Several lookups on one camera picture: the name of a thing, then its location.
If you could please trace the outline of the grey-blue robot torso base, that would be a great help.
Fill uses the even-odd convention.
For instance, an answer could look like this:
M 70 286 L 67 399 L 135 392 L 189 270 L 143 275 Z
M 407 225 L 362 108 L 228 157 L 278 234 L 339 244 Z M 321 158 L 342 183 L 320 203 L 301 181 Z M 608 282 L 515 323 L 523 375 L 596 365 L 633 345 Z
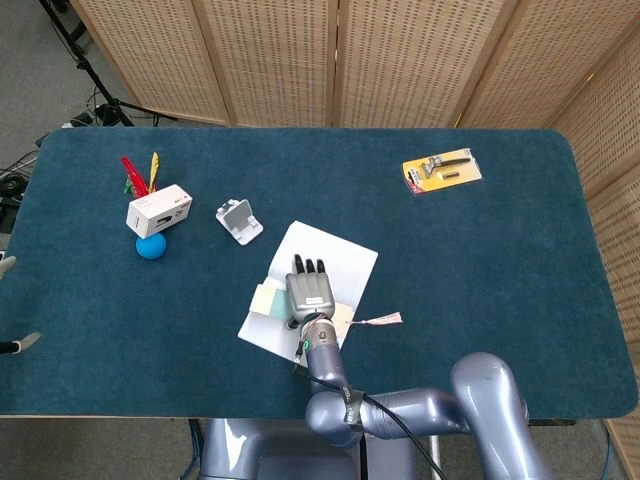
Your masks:
M 362 465 L 358 446 L 334 447 L 302 420 L 212 418 L 198 480 L 418 480 L 409 440 L 365 440 Z

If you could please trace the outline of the white folding phone stand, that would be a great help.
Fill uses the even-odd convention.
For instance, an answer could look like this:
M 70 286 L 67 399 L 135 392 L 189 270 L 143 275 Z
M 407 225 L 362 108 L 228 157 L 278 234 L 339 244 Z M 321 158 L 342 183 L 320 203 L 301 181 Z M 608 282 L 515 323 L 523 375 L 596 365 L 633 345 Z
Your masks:
M 229 199 L 216 210 L 216 219 L 241 246 L 246 246 L 263 232 L 247 199 Z

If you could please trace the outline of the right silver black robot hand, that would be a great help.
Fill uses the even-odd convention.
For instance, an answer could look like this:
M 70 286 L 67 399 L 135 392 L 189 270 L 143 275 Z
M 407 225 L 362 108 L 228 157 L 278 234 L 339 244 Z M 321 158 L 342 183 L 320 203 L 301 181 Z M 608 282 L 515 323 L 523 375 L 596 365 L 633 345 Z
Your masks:
M 294 271 L 285 276 L 291 312 L 287 327 L 294 330 L 312 319 L 331 319 L 335 299 L 324 262 L 303 260 L 299 254 L 294 255 L 293 261 Z

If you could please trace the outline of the dark blue table mat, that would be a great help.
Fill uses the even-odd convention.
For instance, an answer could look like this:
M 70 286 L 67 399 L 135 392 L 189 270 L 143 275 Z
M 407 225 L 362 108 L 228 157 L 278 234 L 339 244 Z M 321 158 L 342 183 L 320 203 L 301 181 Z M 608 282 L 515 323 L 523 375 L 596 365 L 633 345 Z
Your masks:
M 482 179 L 414 195 L 402 164 L 470 148 Z M 140 257 L 121 157 L 192 197 Z M 247 199 L 263 232 L 216 219 Z M 368 393 L 448 389 L 503 358 L 536 419 L 613 418 L 638 393 L 567 140 L 551 130 L 77 128 L 44 141 L 0 280 L 0 415 L 299 418 L 309 386 L 238 337 L 287 228 L 378 253 L 343 348 Z

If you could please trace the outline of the red yellow feather shuttlecock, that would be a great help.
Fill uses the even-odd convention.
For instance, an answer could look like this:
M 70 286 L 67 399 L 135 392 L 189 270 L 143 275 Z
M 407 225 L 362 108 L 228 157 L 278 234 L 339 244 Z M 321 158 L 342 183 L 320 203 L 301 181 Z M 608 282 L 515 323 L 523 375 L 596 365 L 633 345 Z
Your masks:
M 153 152 L 151 157 L 150 178 L 148 182 L 145 181 L 128 157 L 122 156 L 121 163 L 127 176 L 125 192 L 130 192 L 134 199 L 139 199 L 156 192 L 157 174 L 160 167 L 160 159 L 157 152 Z

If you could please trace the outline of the black tripod stand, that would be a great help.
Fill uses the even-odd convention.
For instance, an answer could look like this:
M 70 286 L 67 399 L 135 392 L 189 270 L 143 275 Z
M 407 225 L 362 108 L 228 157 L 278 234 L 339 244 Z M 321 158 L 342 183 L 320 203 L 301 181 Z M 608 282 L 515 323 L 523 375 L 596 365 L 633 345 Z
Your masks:
M 78 70 L 84 71 L 90 77 L 95 89 L 104 98 L 107 105 L 107 110 L 111 111 L 112 115 L 116 119 L 114 125 L 121 123 L 126 127 L 134 127 L 134 123 L 132 122 L 132 120 L 122 110 L 123 107 L 150 115 L 154 121 L 154 126 L 158 124 L 160 118 L 164 118 L 174 122 L 178 121 L 177 117 L 124 102 L 119 100 L 118 98 L 113 97 L 101 81 L 99 75 L 93 69 L 89 60 L 86 58 L 84 50 L 76 43 L 80 36 L 87 30 L 86 25 L 83 22 L 80 22 L 72 32 L 69 32 L 56 14 L 56 12 L 58 11 L 58 7 L 61 5 L 61 2 L 63 0 L 38 1 L 49 17 L 56 36 L 61 41 L 67 53 L 73 59 L 76 68 Z

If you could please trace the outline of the light blue tasselled bookmark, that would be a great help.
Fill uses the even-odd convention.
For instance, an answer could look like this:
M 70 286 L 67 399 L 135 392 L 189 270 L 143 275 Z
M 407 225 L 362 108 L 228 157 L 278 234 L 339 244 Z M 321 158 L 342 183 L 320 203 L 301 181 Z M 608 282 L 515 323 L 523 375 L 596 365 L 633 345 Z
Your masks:
M 285 323 L 293 318 L 287 292 L 271 284 L 259 284 L 256 287 L 249 311 L 283 320 Z M 333 323 L 337 332 L 346 332 L 351 325 L 401 324 L 402 318 L 399 312 L 395 312 L 374 319 L 355 321 L 354 310 L 348 305 L 337 303 Z

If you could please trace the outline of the yellow packaged hand tool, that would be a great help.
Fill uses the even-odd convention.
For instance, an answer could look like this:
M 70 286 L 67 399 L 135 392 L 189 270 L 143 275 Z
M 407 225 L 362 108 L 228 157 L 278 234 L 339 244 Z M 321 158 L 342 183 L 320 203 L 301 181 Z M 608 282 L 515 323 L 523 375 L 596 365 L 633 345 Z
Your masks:
M 402 174 L 414 195 L 423 195 L 482 179 L 470 148 L 406 161 Z

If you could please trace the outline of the blue ball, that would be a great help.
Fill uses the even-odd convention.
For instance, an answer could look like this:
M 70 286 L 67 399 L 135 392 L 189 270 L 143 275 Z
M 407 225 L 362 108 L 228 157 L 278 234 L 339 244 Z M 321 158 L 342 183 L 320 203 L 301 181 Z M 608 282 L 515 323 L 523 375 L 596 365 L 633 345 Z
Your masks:
M 137 238 L 135 242 L 137 254 L 146 260 L 161 258 L 167 249 L 167 241 L 163 234 L 155 233 L 147 238 Z

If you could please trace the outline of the white cardboard box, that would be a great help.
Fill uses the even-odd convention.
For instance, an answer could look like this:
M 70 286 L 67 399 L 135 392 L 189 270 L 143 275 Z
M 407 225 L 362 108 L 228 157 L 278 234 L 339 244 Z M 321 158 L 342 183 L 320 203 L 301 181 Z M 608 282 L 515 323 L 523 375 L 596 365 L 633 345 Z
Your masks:
M 126 225 L 146 239 L 184 220 L 192 197 L 177 184 L 170 185 L 129 203 Z

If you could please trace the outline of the open white lined notebook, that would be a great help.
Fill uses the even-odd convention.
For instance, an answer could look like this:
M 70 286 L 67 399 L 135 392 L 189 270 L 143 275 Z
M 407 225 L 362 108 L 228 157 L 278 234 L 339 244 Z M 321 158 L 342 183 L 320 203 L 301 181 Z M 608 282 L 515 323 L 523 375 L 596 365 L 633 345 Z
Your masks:
M 303 260 L 321 259 L 328 274 L 336 304 L 350 306 L 355 311 L 375 265 L 378 253 L 339 238 L 317 228 L 295 221 L 287 229 L 269 266 L 265 280 L 286 291 L 285 276 L 294 271 L 293 257 Z M 337 332 L 342 345 L 346 332 Z M 249 311 L 238 337 L 263 350 L 292 361 L 299 342 L 300 330 L 290 330 L 283 320 Z

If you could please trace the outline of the wooden perforated folding screen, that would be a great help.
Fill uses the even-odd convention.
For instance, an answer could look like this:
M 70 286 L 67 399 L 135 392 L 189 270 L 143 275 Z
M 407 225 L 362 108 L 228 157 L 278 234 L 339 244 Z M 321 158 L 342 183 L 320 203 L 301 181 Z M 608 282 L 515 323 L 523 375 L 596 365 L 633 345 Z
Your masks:
M 640 379 L 640 0 L 70 1 L 159 113 L 562 133 Z

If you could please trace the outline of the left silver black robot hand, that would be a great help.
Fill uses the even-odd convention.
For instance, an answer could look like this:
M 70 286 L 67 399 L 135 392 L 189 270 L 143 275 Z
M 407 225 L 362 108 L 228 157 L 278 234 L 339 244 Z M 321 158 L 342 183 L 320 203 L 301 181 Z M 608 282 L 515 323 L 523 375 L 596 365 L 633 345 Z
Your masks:
M 0 259 L 0 280 L 4 275 L 11 270 L 16 263 L 15 256 L 5 256 Z M 28 350 L 32 345 L 38 342 L 41 338 L 40 332 L 32 332 L 23 337 L 22 339 L 12 341 L 0 341 L 0 355 L 16 355 L 25 350 Z

